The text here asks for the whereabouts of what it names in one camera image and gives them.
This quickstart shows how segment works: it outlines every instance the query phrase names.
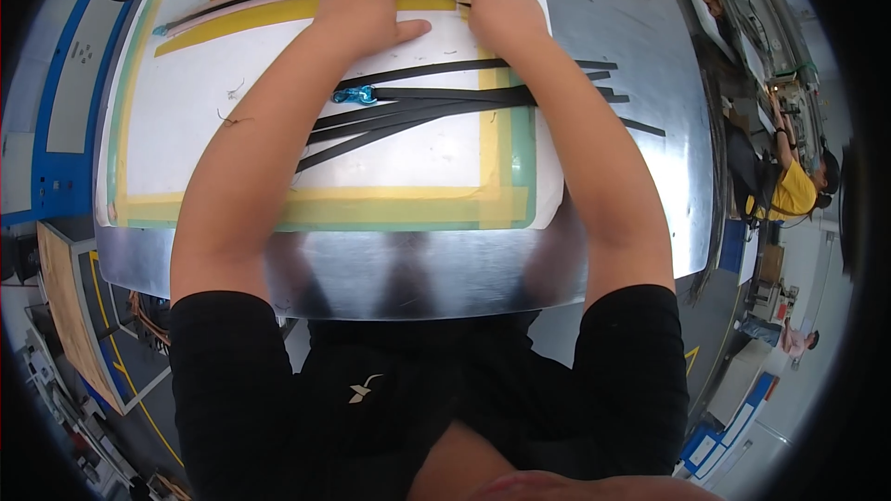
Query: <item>stainless steel table surface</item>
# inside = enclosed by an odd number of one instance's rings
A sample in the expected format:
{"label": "stainless steel table surface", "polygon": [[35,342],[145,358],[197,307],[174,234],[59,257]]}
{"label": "stainless steel table surface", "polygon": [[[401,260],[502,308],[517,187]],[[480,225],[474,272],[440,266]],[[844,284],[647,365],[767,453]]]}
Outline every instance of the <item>stainless steel table surface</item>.
{"label": "stainless steel table surface", "polygon": [[[702,270],[711,232],[711,141],[680,8],[674,0],[548,0],[548,6],[554,37],[574,58],[618,64],[601,83],[631,97],[613,106],[618,115],[666,131],[662,139],[630,130],[665,206],[674,276]],[[105,280],[169,297],[174,230],[95,230]],[[273,307],[283,316],[482,316],[581,302],[584,244],[566,201],[545,230],[277,233],[266,272]]]}

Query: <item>blue plastic buckle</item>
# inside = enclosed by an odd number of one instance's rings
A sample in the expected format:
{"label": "blue plastic buckle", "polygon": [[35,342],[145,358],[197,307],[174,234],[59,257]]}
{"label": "blue plastic buckle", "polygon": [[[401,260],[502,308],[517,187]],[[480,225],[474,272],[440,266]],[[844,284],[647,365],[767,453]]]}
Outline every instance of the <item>blue plastic buckle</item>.
{"label": "blue plastic buckle", "polygon": [[331,95],[331,100],[335,103],[359,103],[360,105],[374,105],[378,102],[374,98],[374,88],[370,85],[363,85],[361,88],[337,90]]}

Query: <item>worker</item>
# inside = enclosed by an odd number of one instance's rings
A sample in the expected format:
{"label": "worker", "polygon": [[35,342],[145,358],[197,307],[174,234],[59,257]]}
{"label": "worker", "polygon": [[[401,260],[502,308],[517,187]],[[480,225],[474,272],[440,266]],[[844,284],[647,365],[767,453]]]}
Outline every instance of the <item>worker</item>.
{"label": "worker", "polygon": [[783,325],[780,326],[763,321],[759,317],[748,316],[742,321],[734,321],[733,328],[753,339],[761,339],[773,347],[780,345],[782,351],[789,354],[789,357],[793,359],[800,358],[805,353],[805,349],[812,351],[820,340],[819,331],[808,333],[807,337],[805,337],[805,334],[800,330],[790,327],[788,317],[785,318]]}
{"label": "worker", "polygon": [[[808,177],[798,158],[798,143],[792,120],[781,112],[780,102],[774,94],[771,95],[771,104],[774,108],[774,121],[778,122],[774,137],[782,172],[777,178],[767,218],[788,220],[802,215],[810,216],[817,208],[829,207],[832,194],[839,190],[839,162],[823,142],[820,167]],[[754,205],[755,198],[750,195],[746,213],[752,213]],[[757,209],[755,218],[764,218],[763,207]]]}
{"label": "worker", "polygon": [[573,368],[533,352],[514,315],[312,321],[291,373],[264,249],[294,167],[351,65],[430,30],[397,23],[395,0],[320,0],[210,140],[179,215],[170,363],[198,499],[715,498],[665,476],[689,396],[671,243],[640,151],[536,0],[471,2],[480,46],[548,121],[585,226]]}

